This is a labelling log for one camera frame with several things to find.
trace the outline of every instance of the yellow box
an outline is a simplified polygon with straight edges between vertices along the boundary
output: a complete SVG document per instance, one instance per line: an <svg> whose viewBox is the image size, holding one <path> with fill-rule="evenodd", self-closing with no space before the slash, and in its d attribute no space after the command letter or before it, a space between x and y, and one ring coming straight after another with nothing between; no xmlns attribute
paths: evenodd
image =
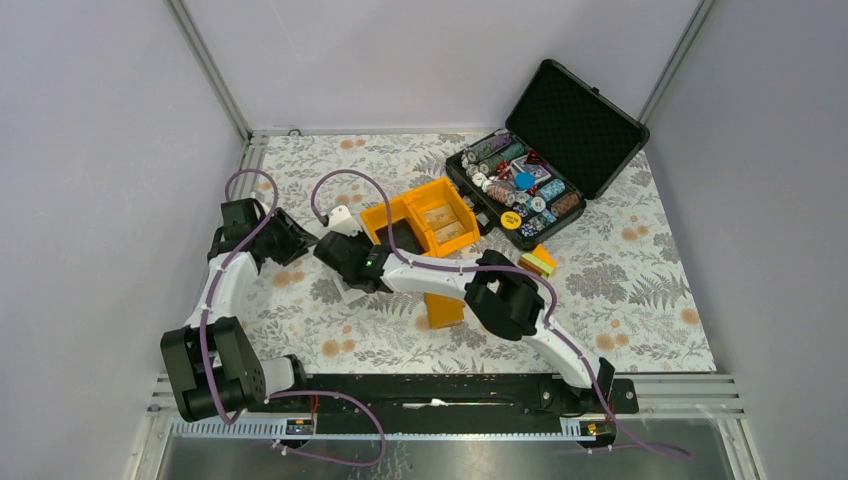
<svg viewBox="0 0 848 480"><path fill-rule="evenodd" d="M477 218L459 196L450 180L445 177L399 195L393 198L389 204L392 209L392 223L406 219L418 242L424 248L424 255L441 258L480 240ZM453 209L457 220L465 229L465 233L440 243L436 239L436 233L425 220L424 213L446 205ZM362 212L361 216L371 239L379 244L377 230L388 224L385 205L380 204L369 208Z"/></svg>

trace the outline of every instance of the white wall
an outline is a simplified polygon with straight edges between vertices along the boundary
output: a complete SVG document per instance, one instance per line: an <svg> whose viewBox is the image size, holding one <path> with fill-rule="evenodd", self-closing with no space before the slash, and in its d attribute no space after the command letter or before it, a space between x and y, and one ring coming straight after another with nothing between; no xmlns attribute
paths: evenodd
<svg viewBox="0 0 848 480"><path fill-rule="evenodd" d="M119 478L238 139L161 1L4 0L0 145L0 477Z"/></svg>
<svg viewBox="0 0 848 480"><path fill-rule="evenodd" d="M554 58L637 116L698 0L186 0L255 128L503 125Z"/></svg>
<svg viewBox="0 0 848 480"><path fill-rule="evenodd" d="M649 158L770 479L848 478L848 3L722 2Z"/></svg>

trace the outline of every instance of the floral pattern surface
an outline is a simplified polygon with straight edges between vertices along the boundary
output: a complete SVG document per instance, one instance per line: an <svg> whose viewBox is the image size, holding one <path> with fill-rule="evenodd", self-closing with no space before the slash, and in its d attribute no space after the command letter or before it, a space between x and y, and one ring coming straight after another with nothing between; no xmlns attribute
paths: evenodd
<svg viewBox="0 0 848 480"><path fill-rule="evenodd" d="M371 175L390 197L444 176L445 158L477 134L271 137L263 169L279 186L279 206L321 232L309 207L317 180L338 168ZM260 179L255 195L272 201ZM351 212L378 204L360 178L338 175L318 192L319 209ZM620 371L713 371L689 289L644 153L584 215L545 242L559 266L551 281L555 318ZM452 256L520 253L494 230ZM243 324L260 358L296 354L310 373L528 373L553 368L522 343L487 333L466 307L461 326L430 330L423 295L368 295L342 302L330 271L307 254L283 268L266 262L248 292Z"/></svg>

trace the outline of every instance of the leaf print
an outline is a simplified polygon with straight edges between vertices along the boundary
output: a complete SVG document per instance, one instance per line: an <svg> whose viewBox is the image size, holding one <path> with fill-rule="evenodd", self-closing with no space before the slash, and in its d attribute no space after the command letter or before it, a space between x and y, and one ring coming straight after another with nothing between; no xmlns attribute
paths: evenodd
<svg viewBox="0 0 848 480"><path fill-rule="evenodd" d="M654 246L662 247L660 257L666 262L680 263L677 245L675 245L670 233L658 233L654 235Z"/></svg>
<svg viewBox="0 0 848 480"><path fill-rule="evenodd" d="M485 345L488 341L486 335L468 328L468 325L465 323L451 328L450 331L451 342L453 342L456 347L466 346L468 348L476 349Z"/></svg>
<svg viewBox="0 0 848 480"><path fill-rule="evenodd" d="M613 228L610 215L597 209L587 209L577 223L577 232L581 235L599 235L604 240L609 240Z"/></svg>
<svg viewBox="0 0 848 480"><path fill-rule="evenodd" d="M309 288L309 294L312 295L313 300L319 300L325 305L342 301L339 289L336 288L336 284L329 278L319 278L312 282L312 286Z"/></svg>
<svg viewBox="0 0 848 480"><path fill-rule="evenodd" d="M654 176L651 175L650 171L642 170L641 172L636 172L635 175L630 177L630 182L635 183L641 187L647 187L654 180Z"/></svg>
<svg viewBox="0 0 848 480"><path fill-rule="evenodd" d="M630 164L628 168L638 168L639 170L648 170L650 167L648 166L648 157L645 156L644 152L639 152L630 160Z"/></svg>
<svg viewBox="0 0 848 480"><path fill-rule="evenodd" d="M586 267L581 274L571 274L566 279L568 290L584 298L606 298L612 303L627 299L627 290L620 285L627 281L627 273L619 265L602 263L597 267Z"/></svg>
<svg viewBox="0 0 848 480"><path fill-rule="evenodd" d="M376 310L391 315L411 313L423 300L423 294L418 292L376 293L368 298L369 310Z"/></svg>
<svg viewBox="0 0 848 480"><path fill-rule="evenodd" d="M686 297L686 294L692 293L683 277L675 278L674 275L671 275L666 278L659 273L655 275L657 278L640 275L641 279L636 280L633 284L635 289L630 293L629 303L644 307L656 308L662 306L665 309L666 306L671 306L671 308L674 308L681 297Z"/></svg>
<svg viewBox="0 0 848 480"><path fill-rule="evenodd" d="M419 175L409 181L409 189L412 190L413 188L418 188L423 185L427 185L435 179L435 177L431 177L428 175Z"/></svg>
<svg viewBox="0 0 848 480"><path fill-rule="evenodd" d="M423 158L418 160L418 163L412 167L412 171L423 173L433 178L442 177L445 175L445 157L425 153Z"/></svg>

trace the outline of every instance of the orange bin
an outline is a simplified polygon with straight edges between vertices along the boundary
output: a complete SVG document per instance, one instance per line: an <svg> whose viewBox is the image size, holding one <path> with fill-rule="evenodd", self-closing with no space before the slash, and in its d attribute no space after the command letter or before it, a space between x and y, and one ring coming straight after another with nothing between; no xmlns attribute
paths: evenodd
<svg viewBox="0 0 848 480"><path fill-rule="evenodd" d="M424 255L441 258L480 240L480 230L474 213L447 178L440 178L395 197L389 205L392 209L392 223L406 219L418 243L425 250ZM445 206L450 206L456 216L456 222L462 225L465 233L440 242L437 237L438 230L431 228L427 221L427 212ZM385 205L369 208L362 212L361 216L371 238L379 244L377 231L388 224ZM461 300L434 294L426 294L425 300L430 328L452 327L462 323L462 309L465 303Z"/></svg>
<svg viewBox="0 0 848 480"><path fill-rule="evenodd" d="M459 196L450 180L445 177L397 196L389 204L392 208L392 223L406 219L418 242L424 248L424 255L445 257L480 240L480 230L477 228L474 213ZM445 205L451 207L465 233L440 243L436 238L436 231L430 228L430 224L426 221L425 214ZM361 216L371 239L379 244L377 230L388 224L385 205L380 204L369 208L362 212Z"/></svg>

